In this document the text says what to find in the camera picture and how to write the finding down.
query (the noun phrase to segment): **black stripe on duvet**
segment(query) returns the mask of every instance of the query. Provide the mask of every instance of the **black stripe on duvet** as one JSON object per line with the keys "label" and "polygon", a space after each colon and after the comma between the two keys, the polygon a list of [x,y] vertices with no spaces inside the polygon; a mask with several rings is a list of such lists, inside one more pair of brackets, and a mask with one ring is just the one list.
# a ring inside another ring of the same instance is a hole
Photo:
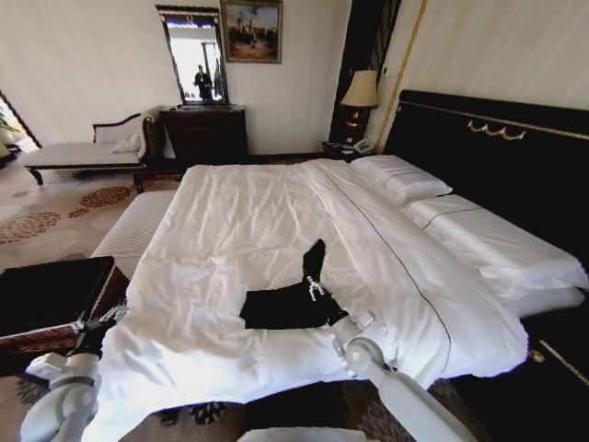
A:
{"label": "black stripe on duvet", "polygon": [[395,255],[395,258],[397,258],[397,260],[400,262],[401,266],[403,267],[403,269],[405,269],[405,273],[407,274],[407,276],[410,278],[410,280],[413,282],[413,285],[415,285],[415,288],[417,289],[417,292],[420,294],[420,296],[422,297],[422,299],[427,302],[429,304],[429,306],[432,308],[433,312],[435,313],[435,316],[437,316],[437,318],[440,320],[440,323],[442,324],[442,327],[444,327],[444,331],[445,331],[445,335],[448,338],[448,351],[445,355],[445,362],[444,362],[444,368],[442,371],[444,371],[446,369],[446,367],[448,366],[448,360],[450,359],[450,352],[452,351],[452,337],[450,336],[450,331],[448,331],[448,328],[446,327],[444,320],[442,320],[442,317],[440,316],[440,313],[438,313],[438,310],[435,309],[435,307],[433,306],[432,301],[430,301],[421,291],[420,287],[417,285],[417,282],[415,281],[415,279],[413,278],[413,276],[411,275],[411,273],[409,272],[409,269],[407,268],[407,266],[405,265],[405,262],[403,262],[403,260],[400,259],[400,257],[397,255],[397,253],[395,252],[395,250],[391,247],[391,245],[383,238],[383,236],[380,234],[380,232],[378,231],[378,229],[375,227],[375,225],[373,224],[373,222],[370,220],[370,218],[362,211],[362,209],[360,209],[360,207],[358,207],[356,205],[356,203],[354,201],[352,201],[352,198],[350,198],[346,192],[344,192],[340,186],[338,186],[334,180],[331,179],[331,177],[325,172],[325,170],[323,170],[322,168],[318,168],[319,170],[321,170],[323,172],[323,174],[327,177],[327,179],[329,181],[331,181],[331,183],[343,194],[343,196],[345,196],[348,201],[350,203],[352,203],[352,205],[356,208],[356,210],[358,210],[358,212],[360,212],[362,214],[362,216],[364,218],[366,218],[366,221],[368,221],[368,223],[370,224],[370,226],[372,226],[372,228],[375,230],[376,234],[380,237],[380,239],[387,244],[387,247],[390,249],[390,251],[393,252],[393,255]]}
{"label": "black stripe on duvet", "polygon": [[425,230],[432,223],[432,221],[434,221],[434,219],[440,215],[461,214],[462,212],[472,212],[473,210],[481,210],[481,209],[482,209],[482,207],[473,207],[472,209],[462,209],[462,210],[455,210],[454,212],[442,212],[441,214],[436,214],[433,216],[432,219],[430,219],[427,222],[427,224],[425,226],[422,227],[422,229]]}
{"label": "black stripe on duvet", "polygon": [[405,173],[393,173],[390,177],[388,177],[385,182],[383,183],[383,188],[386,188],[388,181],[391,178],[396,178],[396,177],[402,177],[403,175],[411,175],[411,174],[415,174],[415,173],[427,173],[423,170],[419,171],[419,172],[405,172]]}

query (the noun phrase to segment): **lamp shade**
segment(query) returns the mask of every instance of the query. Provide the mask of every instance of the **lamp shade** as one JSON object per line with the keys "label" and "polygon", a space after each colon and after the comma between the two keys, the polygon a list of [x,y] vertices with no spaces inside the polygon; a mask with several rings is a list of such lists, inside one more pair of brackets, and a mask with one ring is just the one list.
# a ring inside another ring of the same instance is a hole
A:
{"label": "lamp shade", "polygon": [[344,106],[372,108],[378,106],[376,71],[356,71],[352,83],[341,101]]}

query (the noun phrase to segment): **wooden bed frame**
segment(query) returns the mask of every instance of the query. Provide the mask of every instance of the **wooden bed frame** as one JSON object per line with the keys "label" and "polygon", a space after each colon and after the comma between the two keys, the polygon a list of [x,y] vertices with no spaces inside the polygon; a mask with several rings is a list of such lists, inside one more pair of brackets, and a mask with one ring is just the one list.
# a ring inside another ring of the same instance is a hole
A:
{"label": "wooden bed frame", "polygon": [[[588,268],[589,111],[404,90],[384,149],[458,195],[576,256]],[[584,432],[589,301],[522,320],[530,357],[495,378],[452,384],[493,440]]]}
{"label": "wooden bed frame", "polygon": [[404,90],[384,153],[589,268],[589,110]]}

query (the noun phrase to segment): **framed painting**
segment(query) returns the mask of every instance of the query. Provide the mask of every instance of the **framed painting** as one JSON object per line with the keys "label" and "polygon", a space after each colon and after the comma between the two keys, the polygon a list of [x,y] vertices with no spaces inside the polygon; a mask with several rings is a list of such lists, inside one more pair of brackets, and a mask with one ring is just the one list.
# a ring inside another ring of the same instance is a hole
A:
{"label": "framed painting", "polygon": [[222,7],[228,62],[282,62],[282,1],[224,0]]}

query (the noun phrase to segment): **white duvet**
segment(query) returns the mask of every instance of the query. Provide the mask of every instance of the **white duvet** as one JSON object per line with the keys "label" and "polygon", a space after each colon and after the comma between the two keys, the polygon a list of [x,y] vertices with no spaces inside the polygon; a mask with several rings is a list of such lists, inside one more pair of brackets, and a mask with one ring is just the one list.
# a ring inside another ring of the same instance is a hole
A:
{"label": "white duvet", "polygon": [[364,335],[425,388],[525,359],[524,329],[475,271],[349,165],[197,166],[137,266],[131,311],[106,336],[85,440],[117,440],[165,408],[347,378],[327,326],[245,330],[238,316],[247,290],[300,281],[318,238],[324,285],[351,314],[375,314]]}

